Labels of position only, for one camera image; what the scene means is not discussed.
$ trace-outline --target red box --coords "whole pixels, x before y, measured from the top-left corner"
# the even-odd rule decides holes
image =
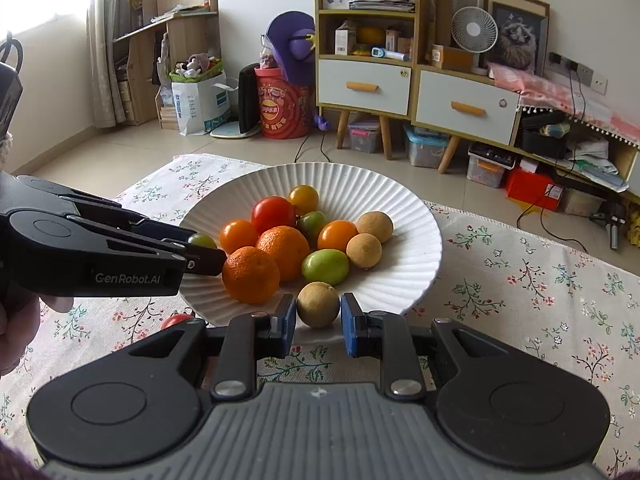
[[[541,173],[529,173],[520,167],[509,172],[505,188],[509,198],[535,204],[550,211],[558,209],[562,196],[562,186],[555,184],[551,177]]]

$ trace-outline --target red cherry tomato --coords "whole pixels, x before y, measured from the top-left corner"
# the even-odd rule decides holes
[[[293,204],[285,198],[268,196],[254,206],[254,210],[251,211],[251,223],[259,235],[280,225],[295,227],[296,210]]]
[[[193,319],[193,316],[189,316],[189,314],[173,314],[162,322],[162,325],[160,325],[160,330],[164,330],[165,328],[176,325],[181,321],[184,321],[185,319]]]

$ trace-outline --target curtain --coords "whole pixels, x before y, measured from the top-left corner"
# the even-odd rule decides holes
[[[129,0],[90,1],[87,41],[96,128],[109,128],[125,120],[116,80],[113,38],[119,38],[129,31]]]

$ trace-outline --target cat painting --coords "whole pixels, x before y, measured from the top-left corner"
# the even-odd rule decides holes
[[[492,51],[493,60],[534,73],[536,70],[536,36],[534,27],[510,14],[500,27],[498,41]]]

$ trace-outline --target green tomato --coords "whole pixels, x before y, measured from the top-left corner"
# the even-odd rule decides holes
[[[189,237],[189,243],[193,245],[200,245],[201,247],[209,247],[211,249],[217,249],[218,246],[213,238],[204,233],[196,233]]]
[[[309,243],[313,242],[313,246],[315,247],[318,235],[325,225],[326,216],[324,216],[324,213],[322,211],[311,211],[300,217],[296,227],[298,231],[305,235]]]
[[[337,285],[349,273],[347,255],[337,249],[321,249],[302,261],[302,275],[308,282]]]

